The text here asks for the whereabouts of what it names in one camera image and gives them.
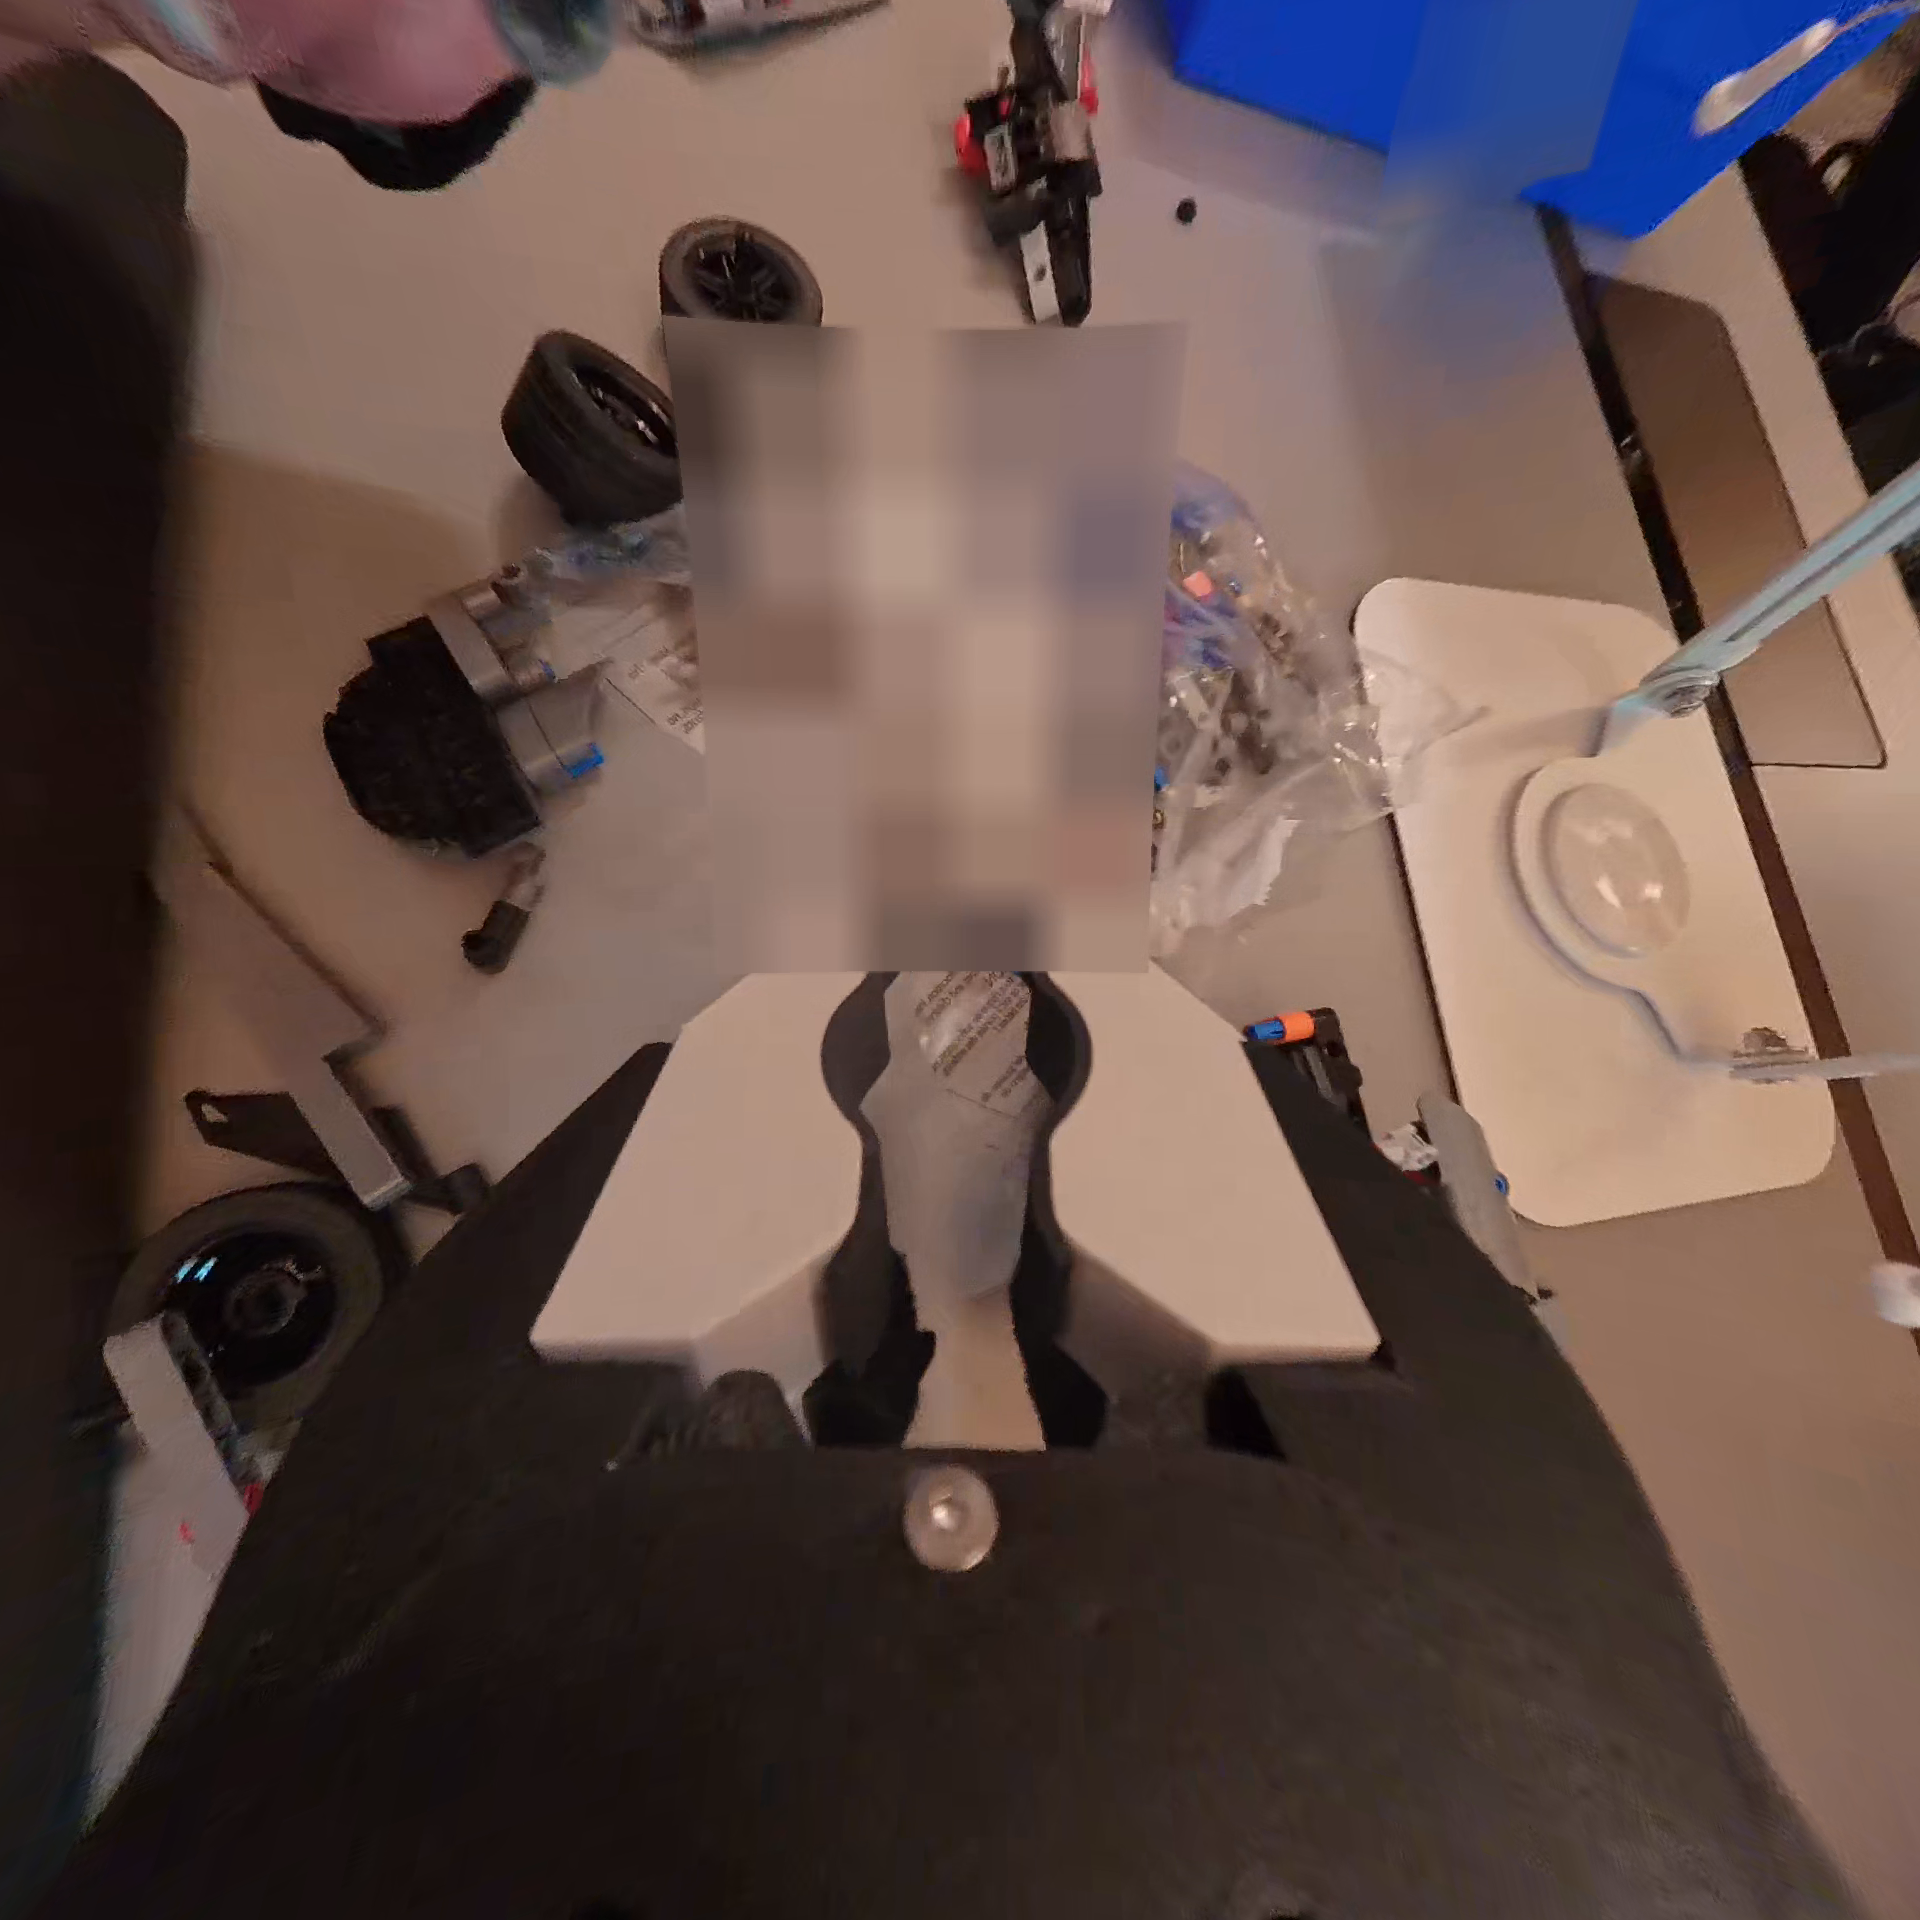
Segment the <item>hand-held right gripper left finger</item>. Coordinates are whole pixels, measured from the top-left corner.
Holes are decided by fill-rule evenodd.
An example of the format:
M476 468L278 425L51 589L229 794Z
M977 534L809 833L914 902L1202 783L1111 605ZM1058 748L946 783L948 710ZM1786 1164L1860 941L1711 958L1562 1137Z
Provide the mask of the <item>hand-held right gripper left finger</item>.
M532 1322L546 1359L767 1376L811 1437L899 1447L933 1332L863 1113L886 973L754 973L666 1048Z

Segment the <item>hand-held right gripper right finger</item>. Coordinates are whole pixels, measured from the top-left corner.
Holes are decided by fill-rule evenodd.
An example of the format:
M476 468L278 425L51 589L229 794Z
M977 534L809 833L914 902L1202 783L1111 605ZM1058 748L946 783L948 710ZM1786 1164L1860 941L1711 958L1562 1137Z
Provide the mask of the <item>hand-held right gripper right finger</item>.
M1342 1377L1383 1337L1239 1030L1164 972L1031 973L1047 1095L1017 1245L1044 1449L1127 1416L1206 1433L1215 1380Z

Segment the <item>large toy brick car model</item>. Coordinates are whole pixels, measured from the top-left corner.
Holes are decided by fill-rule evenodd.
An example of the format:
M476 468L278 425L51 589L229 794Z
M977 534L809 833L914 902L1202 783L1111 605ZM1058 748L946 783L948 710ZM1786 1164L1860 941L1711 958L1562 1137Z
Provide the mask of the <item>large toy brick car model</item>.
M1427 1093L1412 1119L1379 1132L1366 1118L1362 1073L1333 1007L1273 1015L1250 1022L1239 1036L1253 1054L1273 1058L1311 1085L1405 1184L1435 1197L1535 1318L1559 1332L1551 1288L1531 1273L1508 1178L1474 1116L1450 1095Z

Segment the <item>clear bag with warning print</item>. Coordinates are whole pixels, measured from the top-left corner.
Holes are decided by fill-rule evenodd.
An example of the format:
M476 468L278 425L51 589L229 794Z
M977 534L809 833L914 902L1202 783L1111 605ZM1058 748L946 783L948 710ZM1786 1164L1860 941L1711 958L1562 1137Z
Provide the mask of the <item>clear bag with warning print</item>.
M907 972L884 992L891 1055L869 1118L894 1242L939 1301L973 1301L1015 1273L1052 1106L1023 1050L1028 1012L1017 973Z

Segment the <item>small black toy tyre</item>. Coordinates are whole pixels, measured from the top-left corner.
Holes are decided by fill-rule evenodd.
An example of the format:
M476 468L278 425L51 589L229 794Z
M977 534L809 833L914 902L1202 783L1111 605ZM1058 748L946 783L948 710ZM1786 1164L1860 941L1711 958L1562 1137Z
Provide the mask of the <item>small black toy tyre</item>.
M777 233L730 216L674 228L657 263L659 306L668 319L733 319L817 329L822 286Z
M574 526L646 521L682 505L673 400L577 330L534 337L499 425L516 465Z

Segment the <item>white book stand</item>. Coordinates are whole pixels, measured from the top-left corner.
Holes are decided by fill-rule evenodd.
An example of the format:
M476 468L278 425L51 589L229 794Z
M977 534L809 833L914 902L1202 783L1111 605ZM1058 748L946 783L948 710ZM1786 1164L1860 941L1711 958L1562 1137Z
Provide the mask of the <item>white book stand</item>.
M1658 657L1633 608L1389 578L1362 650L1453 692L1396 837L1457 1097L1525 1221L1582 1226L1815 1178L1831 1085L1708 700L1916 534L1916 468Z

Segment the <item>flat brick assembly grey blade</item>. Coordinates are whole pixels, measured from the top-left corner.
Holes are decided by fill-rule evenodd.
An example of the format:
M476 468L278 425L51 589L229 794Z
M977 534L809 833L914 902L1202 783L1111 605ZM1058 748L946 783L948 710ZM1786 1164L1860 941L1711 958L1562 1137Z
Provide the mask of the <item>flat brick assembly grey blade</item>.
M638 45L685 60L826 29L884 7L886 1L622 1L620 21Z

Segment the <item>black toy brick connector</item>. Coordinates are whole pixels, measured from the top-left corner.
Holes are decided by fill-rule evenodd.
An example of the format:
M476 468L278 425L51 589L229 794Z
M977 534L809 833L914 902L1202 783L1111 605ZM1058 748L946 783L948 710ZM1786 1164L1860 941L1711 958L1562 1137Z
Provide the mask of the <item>black toy brick connector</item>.
M462 958L479 975L501 975L508 969L545 897L545 846L519 841L508 854L494 901L484 917L462 935Z

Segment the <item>large black toy wheel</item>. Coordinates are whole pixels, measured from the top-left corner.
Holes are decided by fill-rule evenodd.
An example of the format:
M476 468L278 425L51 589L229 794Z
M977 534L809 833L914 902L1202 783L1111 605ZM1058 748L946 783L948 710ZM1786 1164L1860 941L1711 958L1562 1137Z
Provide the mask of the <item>large black toy wheel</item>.
M373 1327L410 1258L393 1224L329 1184L262 1184L178 1213L130 1256L105 1330L173 1311L234 1418L299 1424Z

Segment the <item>clear bag of brick pieces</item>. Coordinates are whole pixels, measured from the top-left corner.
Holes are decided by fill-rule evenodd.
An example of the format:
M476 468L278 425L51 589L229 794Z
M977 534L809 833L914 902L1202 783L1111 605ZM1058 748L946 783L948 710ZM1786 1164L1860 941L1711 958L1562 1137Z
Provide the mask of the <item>clear bag of brick pieces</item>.
M1287 853L1388 817L1487 714L1335 630L1253 510L1178 463L1169 514L1148 948L1171 960L1276 890Z

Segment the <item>small bag of black pins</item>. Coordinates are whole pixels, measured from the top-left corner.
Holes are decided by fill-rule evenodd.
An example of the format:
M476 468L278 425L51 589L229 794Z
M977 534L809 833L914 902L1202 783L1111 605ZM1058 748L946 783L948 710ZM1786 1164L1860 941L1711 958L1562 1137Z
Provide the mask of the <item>small bag of black pins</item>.
M558 678L593 672L660 734L705 751L699 641L684 505L527 550L532 653Z

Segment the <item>small black red brick assembly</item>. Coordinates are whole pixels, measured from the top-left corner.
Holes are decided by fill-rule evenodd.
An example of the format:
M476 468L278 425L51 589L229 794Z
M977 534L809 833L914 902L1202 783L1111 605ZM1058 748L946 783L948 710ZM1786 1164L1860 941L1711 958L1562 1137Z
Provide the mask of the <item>small black red brick assembly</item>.
M1093 45L1109 1L1013 1L995 81L954 124L989 244L1019 266L1023 311L1076 329L1093 306L1090 205L1101 191Z

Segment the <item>blue plastic bin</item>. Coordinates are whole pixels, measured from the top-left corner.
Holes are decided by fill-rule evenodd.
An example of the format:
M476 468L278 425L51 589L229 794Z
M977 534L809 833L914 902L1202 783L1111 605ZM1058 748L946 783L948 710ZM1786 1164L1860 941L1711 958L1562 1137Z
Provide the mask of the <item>blue plastic bin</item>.
M1411 193L1644 237L1916 4L1190 1L1174 74L1388 158Z

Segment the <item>black brick bracket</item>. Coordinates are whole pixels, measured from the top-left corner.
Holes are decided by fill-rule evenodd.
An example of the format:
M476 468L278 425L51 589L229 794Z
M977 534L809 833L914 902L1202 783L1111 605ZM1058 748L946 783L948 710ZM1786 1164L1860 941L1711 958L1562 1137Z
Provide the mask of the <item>black brick bracket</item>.
M294 1050L281 1088L183 1095L206 1144L347 1193L367 1213L397 1206L467 1216L492 1194L477 1164L441 1167L401 1106L379 1104L355 1066Z

